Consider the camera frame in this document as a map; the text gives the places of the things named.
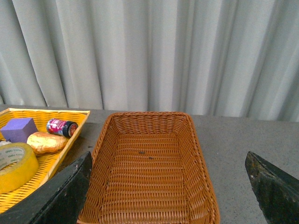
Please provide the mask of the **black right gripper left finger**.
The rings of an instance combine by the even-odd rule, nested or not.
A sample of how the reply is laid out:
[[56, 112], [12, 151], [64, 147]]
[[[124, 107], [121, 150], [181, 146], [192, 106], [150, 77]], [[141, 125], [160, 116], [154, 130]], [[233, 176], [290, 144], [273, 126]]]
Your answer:
[[75, 224], [89, 188], [92, 156], [87, 152], [27, 198], [0, 215], [2, 224]]

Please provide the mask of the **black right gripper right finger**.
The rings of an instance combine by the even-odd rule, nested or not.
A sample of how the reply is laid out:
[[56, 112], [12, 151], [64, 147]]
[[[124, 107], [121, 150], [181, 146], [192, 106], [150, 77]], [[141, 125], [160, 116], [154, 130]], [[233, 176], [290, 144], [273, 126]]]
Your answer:
[[299, 180], [251, 151], [245, 168], [267, 223], [297, 224]]

